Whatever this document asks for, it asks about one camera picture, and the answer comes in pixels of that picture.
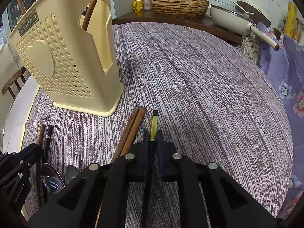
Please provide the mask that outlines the black gold chopstick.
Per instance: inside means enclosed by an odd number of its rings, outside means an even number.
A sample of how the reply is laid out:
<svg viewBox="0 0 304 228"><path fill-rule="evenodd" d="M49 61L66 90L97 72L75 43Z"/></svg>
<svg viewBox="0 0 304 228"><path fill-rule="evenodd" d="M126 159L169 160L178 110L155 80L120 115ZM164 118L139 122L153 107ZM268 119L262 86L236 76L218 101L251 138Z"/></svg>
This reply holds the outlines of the black gold chopstick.
<svg viewBox="0 0 304 228"><path fill-rule="evenodd" d="M148 165L147 165L147 175L144 186L144 195L142 203L142 213L141 213L141 223L140 227L146 227L147 214L148 214L148 203L149 195L152 183L152 174L154 167L155 158L155 141L158 128L158 110L153 110L153 116L151 117L151 127L150 127L150 139L148 144Z"/></svg>
<svg viewBox="0 0 304 228"><path fill-rule="evenodd" d="M44 145L43 145L43 150L44 150L44 155L42 158L43 164L48 162L49 146L51 144L51 135L53 133L53 129L54 129L53 125L48 125L45 135Z"/></svg>

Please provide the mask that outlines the dark wooden counter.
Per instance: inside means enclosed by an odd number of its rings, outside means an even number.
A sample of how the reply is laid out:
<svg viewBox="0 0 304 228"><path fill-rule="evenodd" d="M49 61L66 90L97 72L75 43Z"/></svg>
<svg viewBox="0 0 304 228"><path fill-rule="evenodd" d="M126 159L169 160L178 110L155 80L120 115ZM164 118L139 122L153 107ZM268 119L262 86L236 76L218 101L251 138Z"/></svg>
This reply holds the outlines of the dark wooden counter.
<svg viewBox="0 0 304 228"><path fill-rule="evenodd" d="M243 43L243 38L241 36L234 34L222 27L219 27L209 16L206 15L204 15L201 19L169 17L166 15L157 14L152 10L145 10L141 12L131 12L112 19L112 24L115 25L133 22L167 23L187 26L190 28L206 31L229 43L235 43L239 45Z"/></svg>

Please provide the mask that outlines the woven brown basin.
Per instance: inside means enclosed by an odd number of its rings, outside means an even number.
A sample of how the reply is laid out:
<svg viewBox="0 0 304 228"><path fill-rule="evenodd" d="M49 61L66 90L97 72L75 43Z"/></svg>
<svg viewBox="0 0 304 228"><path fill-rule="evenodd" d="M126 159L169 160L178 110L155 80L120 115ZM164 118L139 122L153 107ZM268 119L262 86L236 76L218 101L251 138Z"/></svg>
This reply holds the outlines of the woven brown basin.
<svg viewBox="0 0 304 228"><path fill-rule="evenodd" d="M198 18L209 8L207 0L149 0L152 10L157 14L171 17Z"/></svg>

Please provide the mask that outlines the purple floral cloth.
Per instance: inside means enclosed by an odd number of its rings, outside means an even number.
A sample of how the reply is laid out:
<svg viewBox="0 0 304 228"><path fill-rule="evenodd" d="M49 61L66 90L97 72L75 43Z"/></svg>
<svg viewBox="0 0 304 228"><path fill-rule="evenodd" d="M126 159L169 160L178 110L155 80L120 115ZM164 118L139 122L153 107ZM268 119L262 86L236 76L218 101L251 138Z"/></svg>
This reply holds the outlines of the purple floral cloth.
<svg viewBox="0 0 304 228"><path fill-rule="evenodd" d="M303 45L285 34L276 38L263 23L256 26L280 46L276 51L251 34L244 37L239 50L266 74L289 119L294 160L289 190L278 214L286 219L303 195Z"/></svg>

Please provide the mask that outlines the brown wooden chopstick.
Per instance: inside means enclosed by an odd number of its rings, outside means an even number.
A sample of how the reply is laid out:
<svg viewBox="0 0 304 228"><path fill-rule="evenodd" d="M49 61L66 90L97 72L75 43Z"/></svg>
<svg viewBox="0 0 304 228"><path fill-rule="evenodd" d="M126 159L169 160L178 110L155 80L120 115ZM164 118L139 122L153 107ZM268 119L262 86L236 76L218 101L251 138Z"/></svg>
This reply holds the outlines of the brown wooden chopstick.
<svg viewBox="0 0 304 228"><path fill-rule="evenodd" d="M82 29L83 30L87 30L88 28L88 25L89 25L89 22L90 22L90 19L92 17L92 14L93 14L93 11L94 11L94 8L97 4L97 0L92 0L88 6L88 9L86 10L86 13L85 13L85 18L83 20L83 23L82 23Z"/></svg>
<svg viewBox="0 0 304 228"><path fill-rule="evenodd" d="M127 122L127 124L126 124L126 126L124 128L123 133L122 133L122 136L121 136L121 138L119 140L119 143L118 143L118 145L117 145L117 147L115 149L115 153L114 153L114 155L112 157L111 163L114 163L115 160L120 157L122 149L123 149L123 147L125 145L126 139L128 138L129 132L130 132L130 130L132 128L132 125L133 125L133 123L135 121L135 118L136 118L138 112L139 112L139 108L133 108L132 113L129 116L128 122Z"/></svg>
<svg viewBox="0 0 304 228"><path fill-rule="evenodd" d="M130 132L128 133L128 137L126 138L126 142L124 144L124 147L122 148L120 156L123 156L129 152L130 146L132 145L137 135L137 131L139 130L140 124L144 118L145 113L146 113L146 108L140 107L134 119L134 122L132 123L132 127L130 129Z"/></svg>

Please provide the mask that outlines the purple striped tablecloth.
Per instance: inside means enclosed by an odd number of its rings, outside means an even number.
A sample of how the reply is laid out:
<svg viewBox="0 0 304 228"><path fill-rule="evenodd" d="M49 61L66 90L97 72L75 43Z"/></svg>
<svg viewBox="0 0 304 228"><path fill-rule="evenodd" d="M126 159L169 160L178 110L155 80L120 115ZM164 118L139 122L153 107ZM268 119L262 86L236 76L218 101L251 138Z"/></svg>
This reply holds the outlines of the purple striped tablecloth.
<svg viewBox="0 0 304 228"><path fill-rule="evenodd" d="M135 107L146 114L137 141L158 128L194 162L218 163L272 215L287 194L293 143L289 120L266 75L242 52L207 32L173 24L113 27L124 92L110 117L60 109L40 90L25 126L23 146L41 124L54 127L49 162L60 174L111 162Z"/></svg>

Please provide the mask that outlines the steel spoon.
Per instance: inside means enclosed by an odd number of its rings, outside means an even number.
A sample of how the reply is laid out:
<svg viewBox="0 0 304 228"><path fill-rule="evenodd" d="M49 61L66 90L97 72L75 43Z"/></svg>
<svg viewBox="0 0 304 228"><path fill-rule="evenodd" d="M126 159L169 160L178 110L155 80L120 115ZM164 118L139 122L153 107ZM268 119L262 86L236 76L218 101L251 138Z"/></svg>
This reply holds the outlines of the steel spoon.
<svg viewBox="0 0 304 228"><path fill-rule="evenodd" d="M41 178L45 188L51 195L57 194L65 188L62 177L51 164L45 163L42 165Z"/></svg>
<svg viewBox="0 0 304 228"><path fill-rule="evenodd" d="M79 169L77 169L73 165L67 165L65 169L65 183L69 184L71 181L73 181L76 176L80 174Z"/></svg>

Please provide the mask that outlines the yellow mug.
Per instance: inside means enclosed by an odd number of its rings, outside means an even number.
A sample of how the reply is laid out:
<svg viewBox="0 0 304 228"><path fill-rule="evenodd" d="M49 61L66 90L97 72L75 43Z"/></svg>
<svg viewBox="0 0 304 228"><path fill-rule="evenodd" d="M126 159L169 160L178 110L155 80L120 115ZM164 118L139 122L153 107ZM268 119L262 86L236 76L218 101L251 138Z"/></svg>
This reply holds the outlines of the yellow mug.
<svg viewBox="0 0 304 228"><path fill-rule="evenodd" d="M132 2L134 12L144 11L144 0L135 0Z"/></svg>

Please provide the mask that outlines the cream plastic utensil holder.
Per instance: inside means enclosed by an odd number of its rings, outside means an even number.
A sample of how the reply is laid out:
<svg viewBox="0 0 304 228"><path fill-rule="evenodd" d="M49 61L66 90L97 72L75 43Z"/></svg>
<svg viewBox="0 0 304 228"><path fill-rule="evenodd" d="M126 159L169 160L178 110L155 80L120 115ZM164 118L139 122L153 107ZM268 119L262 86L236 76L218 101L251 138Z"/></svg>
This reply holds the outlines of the cream plastic utensil holder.
<svg viewBox="0 0 304 228"><path fill-rule="evenodd" d="M9 38L55 107L108 117L121 99L110 0L37 0Z"/></svg>

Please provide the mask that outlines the thin dark brown chopstick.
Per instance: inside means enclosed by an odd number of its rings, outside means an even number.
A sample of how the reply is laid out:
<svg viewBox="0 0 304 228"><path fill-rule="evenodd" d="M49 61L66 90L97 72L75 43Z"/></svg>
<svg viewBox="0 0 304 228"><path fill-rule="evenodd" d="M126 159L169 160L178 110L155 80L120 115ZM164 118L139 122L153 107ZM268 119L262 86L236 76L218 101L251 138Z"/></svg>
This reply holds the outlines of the thin dark brown chopstick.
<svg viewBox="0 0 304 228"><path fill-rule="evenodd" d="M45 125L41 124L39 128L39 134L37 139L37 145L42 146L43 137L45 132ZM37 199L38 207L41 208L43 204L43 193L42 193L42 184L41 184L41 159L36 163L36 183L37 183Z"/></svg>

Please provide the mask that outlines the wooden chair with cushion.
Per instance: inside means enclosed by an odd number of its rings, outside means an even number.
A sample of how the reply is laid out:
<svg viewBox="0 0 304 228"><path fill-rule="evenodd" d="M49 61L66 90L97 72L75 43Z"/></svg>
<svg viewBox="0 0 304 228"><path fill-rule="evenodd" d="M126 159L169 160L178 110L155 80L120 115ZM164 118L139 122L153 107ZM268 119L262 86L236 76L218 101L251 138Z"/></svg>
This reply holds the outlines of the wooden chair with cushion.
<svg viewBox="0 0 304 228"><path fill-rule="evenodd" d="M26 83L26 79L24 77L24 73L26 72L26 67L22 66L18 71L16 71L11 78L7 81L7 83L4 85L4 87L2 88L2 95L5 95L7 92L10 93L11 97L13 99L16 98L15 93L12 90L12 85L15 84L16 88L18 91L21 90L21 86L18 83L18 79L20 78L22 83L25 84Z"/></svg>

